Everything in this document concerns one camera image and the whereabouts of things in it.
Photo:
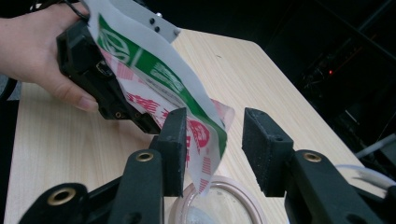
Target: finger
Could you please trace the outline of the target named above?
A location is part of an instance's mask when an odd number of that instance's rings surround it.
[[[37,82],[37,84],[58,99],[85,111],[94,112],[98,110],[95,99],[69,78],[62,75],[58,67],[49,65],[45,77],[46,79],[42,83]]]

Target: brass insert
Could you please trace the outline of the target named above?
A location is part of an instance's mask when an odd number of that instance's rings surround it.
[[[154,158],[154,155],[149,152],[142,152],[136,156],[137,161],[151,161],[152,158]]]
[[[74,196],[76,196],[75,189],[72,188],[58,189],[49,196],[47,203],[52,206],[61,205],[72,200]]]
[[[320,162],[321,161],[320,156],[318,156],[317,154],[314,154],[314,153],[310,153],[310,152],[304,153],[304,158],[306,160],[312,161],[312,162]]]

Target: light wood tabletop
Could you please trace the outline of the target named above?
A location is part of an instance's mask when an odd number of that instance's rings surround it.
[[[265,198],[241,149],[245,107],[260,109],[294,140],[295,149],[325,154],[334,164],[360,164],[305,98],[255,43],[183,30],[173,46],[208,95],[235,110],[216,175],[241,183],[268,223],[286,223],[283,199]],[[35,84],[23,84],[5,223],[17,223],[45,190],[66,182],[89,191],[119,177],[128,156],[152,136],[129,120],[104,120],[66,105]],[[190,184],[186,177],[185,187]],[[176,198],[165,198],[165,222]]]

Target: round container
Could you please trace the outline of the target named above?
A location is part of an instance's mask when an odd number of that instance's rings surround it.
[[[170,224],[267,223],[257,200],[230,178],[213,176],[206,196],[198,194],[193,184],[183,195],[173,204]]]
[[[396,182],[389,177],[369,168],[349,164],[335,167],[350,185],[381,198],[385,198],[390,186],[396,185]]]

